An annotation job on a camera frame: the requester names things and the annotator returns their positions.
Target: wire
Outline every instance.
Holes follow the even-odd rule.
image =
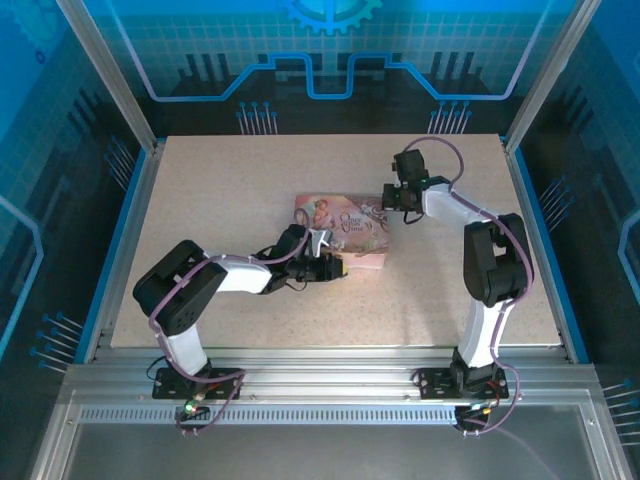
[[[471,209],[476,214],[481,215],[481,216],[487,218],[488,220],[491,220],[493,223],[495,223],[500,228],[502,233],[504,233],[509,238],[509,240],[511,241],[511,243],[515,247],[516,251],[518,252],[518,255],[522,259],[522,263],[524,264],[524,269],[525,269],[525,272],[526,272],[526,275],[527,275],[527,285],[526,285],[522,295],[520,295],[518,298],[514,298],[511,301],[503,302],[502,307],[500,308],[500,312],[498,313],[498,319],[496,321],[496,326],[494,327],[493,333],[491,335],[491,342],[489,343],[489,351],[491,353],[491,358],[493,359],[494,363],[496,365],[498,365],[500,368],[502,368],[504,370],[508,370],[511,373],[513,373],[513,376],[515,377],[515,381],[516,381],[516,388],[515,388],[515,392],[514,392],[513,402],[511,402],[511,405],[509,406],[509,409],[507,410],[505,415],[500,420],[498,420],[498,422],[495,423],[494,425],[491,425],[491,426],[489,426],[487,428],[484,428],[482,431],[479,432],[479,434],[485,434],[485,433],[489,433],[490,431],[492,431],[494,429],[497,429],[500,425],[502,425],[507,420],[507,418],[509,418],[509,416],[513,413],[513,410],[516,408],[516,405],[517,405],[518,401],[520,400],[520,383],[521,383],[520,382],[520,374],[518,373],[518,371],[513,366],[501,362],[498,359],[498,356],[496,355],[495,351],[496,351],[496,348],[498,348],[498,346],[497,346],[498,335],[500,334],[500,331],[501,331],[501,328],[502,328],[502,324],[504,323],[504,318],[505,318],[507,310],[510,307],[513,307],[516,304],[520,303],[522,300],[524,300],[524,298],[529,294],[529,292],[531,290],[531,286],[533,284],[533,264],[531,263],[531,259],[527,256],[527,254],[526,254],[526,252],[524,250],[524,247],[520,244],[520,242],[518,241],[516,236],[511,232],[511,230],[509,230],[507,228],[507,226],[497,216],[495,216],[492,213],[487,212],[486,210],[480,208],[479,206],[477,206],[476,204],[470,202],[469,200],[467,200],[466,198],[462,197],[461,195],[459,195],[457,192],[455,192],[453,190],[453,185],[458,180],[460,180],[460,178],[464,174],[464,158],[462,157],[462,153],[460,153],[460,150],[458,150],[458,147],[456,147],[450,141],[445,140],[444,138],[434,137],[434,136],[425,136],[425,137],[417,138],[414,141],[412,141],[411,143],[409,143],[409,145],[407,145],[404,148],[403,152],[406,152],[409,148],[411,148],[415,144],[417,144],[419,142],[422,142],[422,141],[439,142],[439,143],[442,143],[442,144],[448,146],[449,148],[451,148],[451,150],[454,151],[454,153],[456,154],[456,157],[458,157],[459,169],[458,169],[457,175],[453,178],[453,180],[451,180],[451,183],[449,184],[449,193],[451,195],[451,198],[455,199],[458,203],[462,204],[463,206]]]
[[[286,282],[285,286],[289,287],[294,292],[303,292],[304,289],[307,288],[307,284],[308,284],[308,282],[304,282],[304,285],[302,286],[302,288],[296,288],[293,285],[291,285],[289,282]]]
[[[218,420],[220,420],[220,418],[222,417],[222,414],[229,407],[229,404],[231,403],[231,400],[233,400],[233,397],[235,397],[236,394],[238,393],[238,390],[240,390],[240,386],[242,385],[242,382],[244,381],[244,376],[245,376],[245,373],[243,371],[242,374],[240,375],[240,377],[238,377],[238,382],[233,387],[233,390],[231,390],[231,393],[229,394],[229,397],[227,398],[227,400],[222,405],[222,408],[218,411],[216,416],[213,417],[213,419],[209,423],[207,423],[206,425],[204,425],[202,427],[187,427],[180,421],[180,419],[176,419],[176,427],[182,431],[182,435],[186,436],[187,434],[190,434],[190,435],[198,436],[198,434],[200,434],[202,432],[205,432],[206,430],[208,430],[211,427],[213,427],[216,423],[218,423]]]
[[[189,272],[187,272],[184,275],[184,277],[182,277],[182,280],[180,280],[169,291],[169,293],[167,293],[167,295],[165,295],[165,297],[162,300],[160,300],[160,302],[158,302],[158,304],[156,305],[156,308],[154,308],[153,311],[151,312],[151,315],[149,315],[149,328],[151,328],[151,330],[154,332],[155,337],[158,340],[158,345],[160,346],[160,349],[162,350],[162,353],[164,353],[164,356],[166,357],[167,363],[169,363],[169,365],[171,365],[174,368],[174,370],[176,372],[178,372],[180,375],[182,375],[184,378],[186,378],[187,380],[191,380],[193,382],[196,382],[196,383],[221,383],[221,382],[226,382],[226,381],[229,381],[229,380],[235,380],[235,379],[238,380],[233,392],[231,393],[231,395],[229,395],[229,398],[227,399],[227,402],[223,405],[223,407],[220,410],[219,414],[216,415],[216,417],[212,420],[210,425],[215,423],[217,421],[217,419],[219,418],[220,414],[227,408],[229,402],[231,401],[231,399],[233,398],[235,393],[240,388],[240,385],[242,385],[242,382],[243,382],[244,377],[246,375],[246,371],[245,370],[239,370],[238,372],[235,372],[235,373],[232,373],[232,374],[229,374],[229,375],[224,375],[224,376],[221,376],[221,377],[215,377],[215,378],[197,377],[195,375],[191,375],[191,374],[187,373],[176,361],[174,361],[173,357],[171,356],[171,352],[169,350],[167,342],[165,341],[164,333],[162,332],[162,328],[160,327],[160,324],[157,322],[156,318],[158,317],[158,315],[160,314],[162,309],[167,306],[167,304],[171,301],[171,299],[187,283],[189,283],[189,281],[195,276],[195,274],[198,273],[200,270],[202,270],[207,265],[209,265],[210,263],[219,262],[220,260],[223,260],[223,259],[232,259],[232,260],[236,260],[236,261],[240,261],[240,262],[255,263],[255,264],[258,264],[258,265],[274,265],[274,264],[286,262],[290,258],[298,255],[298,253],[300,253],[300,251],[304,248],[305,244],[307,243],[307,240],[309,239],[309,231],[310,231],[310,228],[311,228],[311,219],[309,218],[309,214],[306,212],[306,210],[304,210],[302,208],[297,208],[295,210],[295,212],[294,212],[294,218],[297,218],[297,214],[298,213],[301,213],[304,216],[305,223],[306,223],[305,232],[304,232],[303,237],[300,239],[300,242],[298,242],[298,245],[296,246],[296,248],[294,248],[287,255],[285,255],[283,257],[280,257],[280,258],[276,258],[276,259],[273,259],[273,260],[266,260],[266,261],[260,261],[260,260],[254,258],[254,257],[242,257],[242,256],[238,256],[238,255],[216,255],[216,256],[213,256],[213,257],[206,258],[206,259],[202,260],[200,263],[198,263],[197,265],[195,265],[191,270],[189,270]]]
[[[422,217],[424,217],[424,213],[414,218],[413,220],[407,220],[409,218],[409,212],[404,212],[404,217],[402,218],[402,221],[404,222],[405,225],[413,225],[414,223],[418,223],[420,220],[422,220]]]
[[[149,366],[147,367],[146,375],[147,375],[147,378],[148,378],[149,380],[153,380],[154,382],[156,381],[156,379],[155,379],[155,378],[153,378],[151,375],[149,375],[149,372],[151,371],[151,369],[152,369],[153,367],[155,367],[155,366],[158,364],[158,362],[160,362],[160,361],[164,360],[165,358],[167,358],[167,357],[165,357],[164,355],[162,355],[161,357],[156,358],[153,362],[151,362],[151,365],[149,365]]]
[[[483,422],[482,420],[474,420],[472,418],[466,418],[465,421],[466,422],[470,422],[470,423],[475,423],[476,425],[482,425],[483,428],[487,427],[487,423]],[[506,430],[506,429],[504,429],[502,427],[498,427],[498,426],[494,425],[493,428],[495,428],[495,430],[497,430],[501,434],[509,437],[511,440],[513,440],[514,442],[518,443],[522,448],[524,448],[527,452],[529,452],[529,455],[531,455],[533,457],[533,459],[536,462],[538,462],[540,464],[540,466],[542,466],[542,468],[544,468],[547,471],[547,473],[549,474],[549,476],[551,478],[554,478],[556,480],[560,480],[560,475],[558,475],[556,472],[554,472],[553,469],[547,464],[547,462],[545,462],[542,459],[542,457],[538,454],[538,452],[536,452],[535,449],[531,445],[529,445],[525,440],[520,438],[515,433],[512,433],[509,430]]]

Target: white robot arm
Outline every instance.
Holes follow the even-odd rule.
[[[346,268],[340,258],[321,253],[321,247],[329,244],[331,232],[309,230],[304,247],[297,248],[304,241],[305,230],[301,225],[290,225],[276,245],[251,258],[212,257],[194,242],[185,240],[147,272],[134,287],[133,296],[149,317],[154,317],[159,304],[169,298],[150,321],[152,328],[157,325],[156,335],[162,337],[158,340],[166,347],[170,363],[182,370],[183,375],[206,375],[203,369],[209,361],[196,321],[215,293],[266,295],[291,280],[325,282],[345,276]],[[295,250],[299,252],[279,261]],[[196,275],[190,273],[200,263],[206,265]],[[186,275],[190,275],[187,283],[171,295]]]
[[[427,217],[435,218],[446,224],[461,237],[464,236],[467,225],[489,224],[491,222],[453,198],[447,183],[440,183],[425,190],[422,194],[422,204]],[[469,367],[478,368],[493,363],[489,349],[491,337],[498,321],[500,309],[507,301],[509,300],[502,300],[492,307],[488,307],[482,301],[471,298],[467,327],[458,346],[460,356]],[[507,307],[507,313],[497,336],[498,344],[511,308]]]
[[[471,296],[471,307],[457,355],[467,373],[489,367],[493,364],[492,341],[497,347],[506,316],[512,308],[506,302],[522,295],[527,284],[523,259],[489,217],[499,218],[528,255],[522,219],[516,214],[499,216],[486,209],[471,208],[475,203],[452,189],[447,179],[429,176],[419,150],[402,152],[395,155],[394,160],[392,168],[397,172],[398,182],[384,186],[383,206],[387,210],[404,212],[407,224],[415,223],[425,215],[435,218],[464,238],[463,277]],[[410,212],[420,217],[408,221]],[[495,254],[494,246],[504,252]],[[493,338],[503,307],[503,321]]]

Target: beige tabletop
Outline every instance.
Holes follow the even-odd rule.
[[[248,255],[272,245],[302,193],[381,194],[394,154],[416,135],[169,137],[115,325],[114,347],[154,346],[132,297],[136,281],[183,239],[212,253]],[[497,135],[444,136],[461,150],[459,191],[498,212],[520,212]],[[432,175],[453,178],[446,146],[420,145]],[[462,238],[434,219],[406,226],[389,213],[389,254],[380,271],[351,270],[304,292],[222,293],[202,314],[207,347],[456,345],[470,297]],[[511,314],[503,343],[557,344],[541,282]]]

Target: book cover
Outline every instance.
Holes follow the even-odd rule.
[[[389,249],[386,212],[380,197],[366,195],[299,195],[311,228],[333,233],[330,250],[348,268],[382,268]]]

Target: purple cable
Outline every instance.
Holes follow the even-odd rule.
[[[229,398],[227,398],[227,401],[224,403],[224,405],[222,406],[222,408],[220,409],[218,414],[214,417],[214,419],[209,424],[207,424],[205,427],[202,427],[202,428],[198,429],[197,431],[206,430],[207,428],[211,427],[213,424],[216,423],[216,421],[220,418],[222,413],[229,406],[229,403],[231,402],[231,399],[234,397],[234,395],[236,394],[236,392],[238,391],[238,389],[242,385],[242,381],[244,380],[244,377],[245,377],[247,372],[245,370],[240,370],[238,372],[235,372],[235,373],[232,373],[232,374],[229,374],[229,375],[224,375],[224,376],[215,377],[215,378],[203,378],[203,377],[196,377],[195,375],[190,375],[178,363],[176,363],[173,360],[173,357],[171,356],[169,348],[168,348],[168,346],[167,346],[167,344],[165,342],[164,335],[162,333],[162,328],[160,327],[160,325],[156,321],[156,318],[158,317],[158,315],[160,314],[162,309],[164,307],[166,307],[167,304],[171,301],[171,299],[187,283],[189,283],[191,278],[193,278],[193,276],[196,273],[198,273],[200,270],[202,270],[204,267],[206,267],[210,263],[218,262],[218,261],[224,260],[224,259],[231,259],[231,260],[236,260],[236,261],[241,261],[241,262],[246,262],[246,263],[255,263],[255,264],[258,264],[258,265],[274,265],[274,264],[277,264],[277,263],[286,262],[290,258],[292,258],[295,255],[297,255],[298,253],[300,253],[300,251],[304,248],[304,246],[305,246],[305,244],[306,244],[306,242],[307,242],[307,240],[309,238],[309,229],[311,227],[311,219],[309,218],[309,214],[306,212],[306,210],[304,210],[302,208],[298,208],[298,209],[295,210],[294,218],[296,217],[297,213],[302,213],[302,215],[304,216],[304,218],[306,220],[306,224],[307,225],[306,225],[306,228],[305,228],[304,235],[300,239],[300,242],[298,242],[298,245],[296,246],[296,248],[293,249],[291,252],[289,252],[287,255],[284,255],[283,257],[276,258],[276,259],[273,259],[273,260],[265,260],[265,261],[261,261],[261,260],[258,260],[256,258],[253,258],[253,257],[241,257],[241,256],[238,256],[238,255],[216,255],[214,257],[206,258],[206,259],[202,260],[200,263],[198,263],[196,266],[194,266],[191,270],[189,270],[189,272],[187,272],[187,274],[184,277],[182,277],[182,279],[178,283],[176,283],[174,285],[174,287],[169,291],[169,293],[167,293],[167,295],[162,300],[160,300],[158,305],[156,305],[156,308],[154,308],[153,311],[151,312],[151,315],[149,315],[149,328],[151,328],[151,330],[155,333],[155,336],[158,339],[158,345],[160,346],[160,349],[162,350],[162,353],[166,357],[167,362],[169,362],[169,364],[176,370],[176,372],[178,372],[184,378],[186,378],[187,380],[191,380],[193,382],[196,382],[196,383],[205,383],[205,384],[207,384],[207,383],[226,382],[226,381],[233,380],[233,379],[236,379],[236,378],[238,379],[238,383],[235,385],[234,389],[232,390],[231,394],[229,395]],[[182,427],[180,422],[177,422],[176,425],[178,426],[178,428],[182,429],[183,433],[186,433],[188,431],[186,429],[183,429],[183,427]]]
[[[487,426],[487,424],[482,420],[475,420],[472,418],[465,419],[465,422],[475,423],[476,425],[482,425],[483,427]],[[527,452],[529,452],[529,455],[531,455],[533,459],[537,461],[542,466],[542,468],[544,468],[547,471],[547,473],[551,478],[560,480],[560,476],[553,471],[553,469],[549,466],[549,464],[547,464],[547,462],[545,462],[542,459],[542,457],[538,454],[538,452],[534,450],[534,448],[531,445],[529,445],[522,438],[517,436],[515,433],[510,432],[509,430],[506,430],[500,427],[496,427],[496,430],[498,430],[498,432],[502,433],[503,435],[509,437],[511,440],[515,441],[516,443],[520,444],[520,446],[524,448]]]
[[[458,163],[460,168],[458,170],[458,174],[453,178],[453,180],[451,180],[451,183],[449,184],[449,193],[451,194],[451,198],[455,199],[457,202],[464,205],[465,207],[473,210],[478,215],[482,215],[483,217],[491,220],[493,223],[498,225],[502,233],[504,233],[509,238],[509,240],[515,247],[516,251],[518,252],[518,255],[520,255],[520,258],[522,259],[522,263],[524,264],[524,269],[527,275],[527,286],[525,287],[523,294],[520,295],[518,298],[514,298],[513,300],[509,302],[504,302],[502,304],[502,307],[500,308],[500,312],[498,313],[496,326],[493,329],[493,334],[491,335],[491,343],[489,344],[489,351],[491,352],[491,358],[493,359],[495,364],[505,370],[509,370],[511,373],[513,373],[513,376],[515,377],[516,389],[514,392],[513,402],[511,402],[509,409],[507,410],[505,415],[500,420],[498,420],[497,423],[495,423],[494,425],[488,426],[487,428],[484,428],[483,430],[477,432],[478,435],[483,435],[485,433],[489,433],[494,429],[497,429],[498,427],[500,427],[500,425],[502,425],[507,420],[507,418],[509,418],[509,416],[513,413],[513,410],[516,408],[516,404],[518,403],[518,400],[520,397],[520,374],[513,366],[506,363],[502,363],[498,359],[495,350],[497,348],[497,343],[498,343],[498,334],[500,333],[500,329],[502,328],[502,324],[504,323],[504,316],[507,312],[507,309],[521,302],[529,294],[529,291],[531,290],[531,286],[533,285],[533,265],[531,263],[531,259],[527,256],[526,252],[524,251],[524,248],[522,247],[518,239],[507,228],[507,226],[504,223],[502,223],[502,221],[500,221],[498,217],[496,217],[492,213],[489,213],[483,210],[482,208],[478,207],[474,203],[470,202],[466,198],[458,195],[458,193],[453,191],[453,184],[458,180],[460,180],[460,178],[462,177],[462,174],[464,173],[464,159],[462,158],[462,153],[460,153],[460,150],[458,150],[458,147],[456,147],[450,141],[445,140],[444,138],[434,137],[434,136],[425,136],[425,137],[417,138],[411,143],[409,143],[409,145],[407,145],[404,148],[403,152],[406,152],[409,148],[414,146],[416,143],[426,141],[426,140],[432,140],[432,141],[443,143],[449,148],[451,148],[451,150],[454,151],[454,153],[458,157]]]
[[[243,380],[244,380],[244,373],[238,377],[238,383],[233,387],[233,390],[231,390],[231,393],[229,394],[229,398],[227,398],[227,401],[224,402],[224,405],[222,405],[222,408],[218,411],[218,413],[216,413],[216,416],[213,417],[213,419],[209,423],[207,423],[205,426],[200,428],[197,428],[197,427],[189,428],[189,427],[186,427],[180,420],[176,420],[176,427],[182,432],[182,435],[186,436],[187,433],[191,433],[197,437],[198,434],[209,430],[216,423],[218,423],[218,420],[220,420],[220,418],[222,417],[222,414],[231,403],[231,399],[236,396],[236,393],[238,393],[238,390],[240,389],[240,386],[242,385]]]

